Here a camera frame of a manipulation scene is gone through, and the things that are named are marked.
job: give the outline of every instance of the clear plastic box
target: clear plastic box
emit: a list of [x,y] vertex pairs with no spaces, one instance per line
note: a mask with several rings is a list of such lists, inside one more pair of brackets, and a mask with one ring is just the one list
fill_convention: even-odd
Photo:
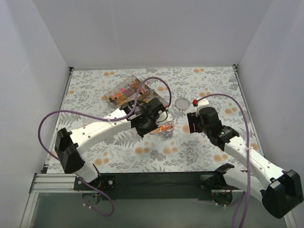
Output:
[[[109,104],[113,107],[120,107],[121,105],[134,100],[136,91],[141,83],[141,80],[135,76],[130,76],[124,80],[121,84],[110,90],[104,96],[108,100]],[[153,89],[144,84],[140,90],[138,100],[149,102],[153,98],[157,97],[160,102],[166,106],[166,102],[161,96],[159,96]]]

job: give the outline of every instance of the clear plastic container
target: clear plastic container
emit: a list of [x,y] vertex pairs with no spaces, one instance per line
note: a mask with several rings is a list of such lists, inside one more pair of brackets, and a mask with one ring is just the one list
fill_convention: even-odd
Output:
[[[134,100],[136,91],[141,83],[135,76],[130,76],[124,80],[121,84],[111,89],[104,96],[107,98],[109,104],[113,107],[120,107],[121,105]],[[166,106],[166,102],[161,96],[159,96],[153,89],[144,84],[139,92],[138,100],[149,102],[153,98],[157,97],[160,102]]]
[[172,137],[174,128],[175,128],[175,122],[171,121],[155,129],[154,131],[151,131],[150,134],[164,136],[164,137]]

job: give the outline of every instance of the table surface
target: table surface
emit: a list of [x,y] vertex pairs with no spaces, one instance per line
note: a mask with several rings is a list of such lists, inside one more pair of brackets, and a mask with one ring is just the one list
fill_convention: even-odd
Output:
[[[62,109],[107,116],[114,108],[107,103],[104,95],[131,75],[141,80],[158,76],[169,84],[172,91],[169,112],[175,121],[173,136],[166,138],[148,134],[141,138],[131,129],[109,137],[83,154],[100,172],[213,171],[227,162],[245,168],[236,159],[213,146],[204,134],[190,134],[187,117],[181,115],[174,106],[179,97],[192,101],[212,93],[228,94],[240,102],[249,122],[250,144],[261,153],[232,67],[75,70]],[[162,82],[153,79],[149,86],[169,100],[169,93]],[[222,123],[237,130],[245,139],[245,125],[237,105],[221,96],[208,100],[217,110]],[[194,111],[191,105],[186,112]],[[94,121],[75,114],[60,114],[58,128],[73,130]],[[49,158],[47,173],[63,173],[60,163]]]

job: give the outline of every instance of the metal frame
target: metal frame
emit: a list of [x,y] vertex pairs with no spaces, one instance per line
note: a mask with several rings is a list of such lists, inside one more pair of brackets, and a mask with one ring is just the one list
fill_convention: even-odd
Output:
[[[255,126],[252,122],[252,117],[246,102],[246,99],[244,97],[244,92],[242,89],[242,86],[240,84],[239,81],[239,76],[238,76],[238,71],[237,71],[237,67],[236,65],[233,65],[233,69],[234,69],[234,73],[236,75],[237,78],[237,83],[239,85],[241,94],[243,96],[244,102],[245,102],[245,106],[247,108],[247,113],[249,115],[249,118],[251,120],[251,124],[253,127],[253,130],[256,133],[256,140],[258,145],[260,146],[260,151],[263,153],[258,135],[257,135],[257,131],[255,129]],[[73,74],[74,69],[72,68],[70,71],[70,75],[67,81],[67,85],[65,88],[65,92],[63,95],[63,99],[62,99],[62,103],[60,105],[60,109],[63,106],[63,101],[67,95],[67,91],[69,88],[69,84],[70,84],[70,80],[71,80],[71,76]],[[56,132],[56,130],[58,129],[59,126],[59,119],[60,119],[60,114],[58,115],[57,121],[56,121],[56,126],[54,129],[54,132]],[[54,142],[55,142],[55,136],[56,134],[53,134],[52,140],[51,140],[51,144],[50,144],[50,150],[52,149]],[[44,170],[46,172],[46,169],[48,167],[48,162],[49,162],[49,158],[46,159],[45,165],[44,165]],[[29,193],[29,197],[28,197],[28,202],[24,211],[24,215],[21,221],[21,228],[29,228],[31,226],[31,221],[34,215],[34,211],[35,211],[35,207],[37,204],[37,200],[38,200],[38,196],[39,193],[93,193],[95,191],[91,191],[91,190],[85,190],[85,191],[75,191],[74,188],[74,183],[76,180],[76,175],[74,174],[36,174],[31,186],[31,190]],[[212,190],[212,193],[219,193],[219,192],[223,192],[223,190]],[[284,216],[286,225],[288,228],[296,228],[296,224],[295,224],[295,220],[294,217],[292,215],[291,212],[289,212],[288,214],[286,214]]]

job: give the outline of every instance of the metal bracket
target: metal bracket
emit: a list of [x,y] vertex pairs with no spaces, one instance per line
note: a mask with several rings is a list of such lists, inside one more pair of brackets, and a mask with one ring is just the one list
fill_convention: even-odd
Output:
[[[115,189],[115,176],[100,176],[90,183],[91,186],[100,190],[114,190]],[[84,185],[78,177],[75,178],[74,190],[86,191],[91,190],[88,186]]]

